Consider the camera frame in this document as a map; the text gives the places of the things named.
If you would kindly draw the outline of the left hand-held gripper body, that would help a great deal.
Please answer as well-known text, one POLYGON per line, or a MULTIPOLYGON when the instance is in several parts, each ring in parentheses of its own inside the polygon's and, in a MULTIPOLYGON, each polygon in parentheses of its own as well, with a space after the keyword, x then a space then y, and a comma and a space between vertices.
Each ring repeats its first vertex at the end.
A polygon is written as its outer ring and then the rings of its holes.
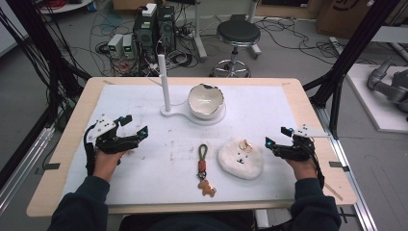
POLYGON ((112 120, 103 114, 86 130, 85 145, 95 146, 106 154, 138 148, 140 141, 137 140, 137 134, 120 137, 116 134, 119 126, 116 119, 112 120))

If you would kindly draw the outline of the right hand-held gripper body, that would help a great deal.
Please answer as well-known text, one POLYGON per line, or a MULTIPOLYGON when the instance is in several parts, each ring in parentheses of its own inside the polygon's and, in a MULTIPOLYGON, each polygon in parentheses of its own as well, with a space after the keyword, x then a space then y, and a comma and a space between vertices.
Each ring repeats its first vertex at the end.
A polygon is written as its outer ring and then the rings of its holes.
POLYGON ((293 128, 292 145, 276 144, 273 154, 276 157, 305 162, 315 155, 314 138, 328 138, 329 134, 321 129, 309 127, 306 124, 293 128))

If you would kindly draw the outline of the person's right hand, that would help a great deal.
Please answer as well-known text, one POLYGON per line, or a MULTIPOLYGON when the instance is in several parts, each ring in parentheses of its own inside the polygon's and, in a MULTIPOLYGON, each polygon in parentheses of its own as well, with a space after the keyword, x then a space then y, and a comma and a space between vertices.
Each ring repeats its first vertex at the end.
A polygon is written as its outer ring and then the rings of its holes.
POLYGON ((287 163, 292 167, 296 180, 318 177, 317 167, 312 160, 305 162, 287 160, 287 163))

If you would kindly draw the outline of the person's left hand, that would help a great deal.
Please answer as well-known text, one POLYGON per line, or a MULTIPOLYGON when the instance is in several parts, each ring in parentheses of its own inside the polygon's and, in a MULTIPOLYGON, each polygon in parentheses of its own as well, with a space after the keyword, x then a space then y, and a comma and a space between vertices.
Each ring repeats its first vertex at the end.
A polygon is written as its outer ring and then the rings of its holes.
POLYGON ((117 163, 124 154, 125 151, 115 154, 106 154, 103 151, 98 150, 95 156, 95 167, 92 175, 110 182, 115 172, 117 163))

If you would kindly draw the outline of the white fluffy bear pouch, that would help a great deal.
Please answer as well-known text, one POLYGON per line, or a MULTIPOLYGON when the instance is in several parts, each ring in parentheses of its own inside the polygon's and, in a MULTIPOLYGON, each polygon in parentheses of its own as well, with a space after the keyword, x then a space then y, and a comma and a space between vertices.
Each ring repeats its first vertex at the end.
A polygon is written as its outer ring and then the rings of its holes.
POLYGON ((248 140, 229 141, 217 153, 220 167, 227 173, 244 180, 254 180, 264 168, 262 150, 248 140))

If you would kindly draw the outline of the white table mat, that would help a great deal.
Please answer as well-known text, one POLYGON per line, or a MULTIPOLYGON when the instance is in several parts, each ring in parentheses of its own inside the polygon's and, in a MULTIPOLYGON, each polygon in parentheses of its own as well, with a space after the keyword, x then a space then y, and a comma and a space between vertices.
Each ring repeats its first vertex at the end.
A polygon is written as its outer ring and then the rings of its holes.
POLYGON ((265 139, 290 144, 283 126, 295 127, 293 113, 280 87, 224 86, 226 115, 212 126, 200 126, 183 116, 165 117, 160 87, 109 85, 102 89, 90 117, 111 119, 131 115, 118 128, 121 137, 148 127, 148 137, 121 160, 111 181, 107 203, 115 205, 176 204, 195 202, 244 202, 292 199, 294 177, 286 163, 265 147, 265 139), (264 169, 254 180, 243 180, 224 171, 217 153, 229 141, 248 140, 263 152, 264 169), (216 188, 214 197, 197 188, 198 147, 208 146, 207 179, 216 188))

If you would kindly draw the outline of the white jewelry stand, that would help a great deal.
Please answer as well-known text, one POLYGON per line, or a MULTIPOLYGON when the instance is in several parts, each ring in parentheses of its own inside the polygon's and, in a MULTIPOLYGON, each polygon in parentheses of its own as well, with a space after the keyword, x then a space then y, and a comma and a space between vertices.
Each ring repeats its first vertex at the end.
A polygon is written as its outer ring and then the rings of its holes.
POLYGON ((183 116, 190 122, 200 125, 200 126, 215 125, 224 119, 226 115, 225 97, 224 97, 225 106, 224 106, 224 110, 221 113, 221 115, 219 115, 216 118, 209 119, 209 120, 200 119, 191 113, 189 105, 188 105, 188 95, 184 102, 177 104, 177 105, 171 104, 170 95, 169 95, 169 84, 168 84, 167 71, 166 71, 166 56, 164 54, 158 55, 158 64, 159 64, 159 69, 160 69, 159 77, 161 79, 160 86, 162 87, 164 101, 165 101, 165 104, 161 109, 161 114, 163 116, 166 116, 166 117, 183 116))

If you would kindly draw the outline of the white eggshell bowl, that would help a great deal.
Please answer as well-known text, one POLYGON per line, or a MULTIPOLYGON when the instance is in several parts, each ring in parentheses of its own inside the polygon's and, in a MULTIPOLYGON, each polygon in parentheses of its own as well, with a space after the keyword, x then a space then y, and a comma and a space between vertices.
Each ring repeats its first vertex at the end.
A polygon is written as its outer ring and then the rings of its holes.
POLYGON ((199 84, 194 86, 188 95, 191 113, 200 119, 213 119, 224 110, 224 94, 216 86, 199 84))

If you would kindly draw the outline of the grey power supply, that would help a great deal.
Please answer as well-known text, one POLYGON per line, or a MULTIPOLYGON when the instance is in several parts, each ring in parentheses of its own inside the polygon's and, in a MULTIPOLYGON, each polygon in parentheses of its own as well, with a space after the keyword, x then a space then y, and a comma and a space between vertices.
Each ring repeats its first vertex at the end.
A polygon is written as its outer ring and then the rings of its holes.
POLYGON ((123 55, 123 35, 116 34, 108 42, 110 55, 113 59, 120 59, 123 55))
POLYGON ((131 35, 124 35, 123 36, 123 54, 126 59, 134 59, 135 58, 135 52, 134 52, 134 44, 133 44, 133 38, 131 35))

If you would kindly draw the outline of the black computer tower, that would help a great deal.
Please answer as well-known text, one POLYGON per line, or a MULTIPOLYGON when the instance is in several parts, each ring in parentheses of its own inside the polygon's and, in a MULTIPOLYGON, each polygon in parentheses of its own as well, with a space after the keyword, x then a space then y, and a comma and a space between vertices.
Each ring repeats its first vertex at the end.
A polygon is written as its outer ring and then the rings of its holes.
POLYGON ((175 47, 174 33, 174 7, 161 6, 158 10, 159 37, 162 47, 172 49, 175 47))
POLYGON ((139 13, 135 19, 133 32, 139 59, 146 63, 157 62, 156 42, 158 36, 155 16, 143 16, 139 13))

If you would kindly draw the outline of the white platform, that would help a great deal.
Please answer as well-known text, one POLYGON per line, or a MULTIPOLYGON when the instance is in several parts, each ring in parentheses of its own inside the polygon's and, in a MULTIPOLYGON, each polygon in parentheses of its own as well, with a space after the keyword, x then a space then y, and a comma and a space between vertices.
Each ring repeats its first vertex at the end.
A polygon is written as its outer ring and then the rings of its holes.
POLYGON ((373 64, 355 64, 347 73, 347 80, 368 113, 377 131, 408 134, 408 114, 399 110, 385 95, 369 90, 369 75, 377 68, 373 64))

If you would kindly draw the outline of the black round stool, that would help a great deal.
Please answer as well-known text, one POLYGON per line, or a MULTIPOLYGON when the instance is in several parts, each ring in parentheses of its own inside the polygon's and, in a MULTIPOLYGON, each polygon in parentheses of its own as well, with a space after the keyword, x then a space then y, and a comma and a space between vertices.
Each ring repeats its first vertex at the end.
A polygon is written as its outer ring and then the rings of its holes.
POLYGON ((227 20, 217 26, 217 38, 231 45, 231 57, 218 62, 211 70, 210 77, 250 78, 249 67, 238 60, 238 49, 256 45, 260 40, 259 28, 247 20, 227 20))

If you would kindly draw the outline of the white box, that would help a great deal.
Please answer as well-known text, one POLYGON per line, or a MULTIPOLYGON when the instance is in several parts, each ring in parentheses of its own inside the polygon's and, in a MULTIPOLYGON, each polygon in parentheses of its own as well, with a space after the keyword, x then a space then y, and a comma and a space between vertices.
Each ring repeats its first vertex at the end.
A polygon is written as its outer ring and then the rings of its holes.
POLYGON ((152 17, 157 10, 155 3, 148 3, 142 10, 142 15, 146 17, 152 17))

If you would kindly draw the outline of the cardboard box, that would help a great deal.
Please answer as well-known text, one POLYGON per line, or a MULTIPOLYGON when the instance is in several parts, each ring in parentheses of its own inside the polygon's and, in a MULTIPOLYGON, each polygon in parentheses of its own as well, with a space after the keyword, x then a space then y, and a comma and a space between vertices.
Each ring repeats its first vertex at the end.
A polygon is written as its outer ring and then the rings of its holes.
POLYGON ((360 24, 371 26, 382 19, 382 24, 390 24, 396 17, 396 24, 408 18, 408 0, 396 0, 397 4, 388 14, 384 10, 393 0, 322 0, 322 7, 316 20, 318 34, 342 39, 350 39, 360 28, 360 24))

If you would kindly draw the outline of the black metal frame post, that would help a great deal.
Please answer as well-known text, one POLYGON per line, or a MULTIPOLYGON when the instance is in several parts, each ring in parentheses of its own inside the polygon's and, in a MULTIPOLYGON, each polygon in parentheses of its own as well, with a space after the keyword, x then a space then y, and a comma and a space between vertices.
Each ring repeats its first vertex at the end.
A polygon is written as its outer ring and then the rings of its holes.
POLYGON ((0 10, 0 22, 17 42, 32 63, 39 79, 47 88, 47 121, 53 123, 58 118, 59 107, 68 99, 76 99, 83 91, 78 79, 85 82, 91 76, 75 63, 67 61, 43 23, 33 0, 6 0, 14 15, 27 32, 34 45, 25 38, 0 10))
POLYGON ((323 109, 327 100, 332 98, 328 128, 335 139, 339 137, 338 117, 344 78, 388 16, 396 8, 399 1, 374 0, 369 11, 358 24, 343 52, 329 71, 303 86, 305 91, 319 87, 317 92, 310 97, 311 103, 319 109, 323 109))

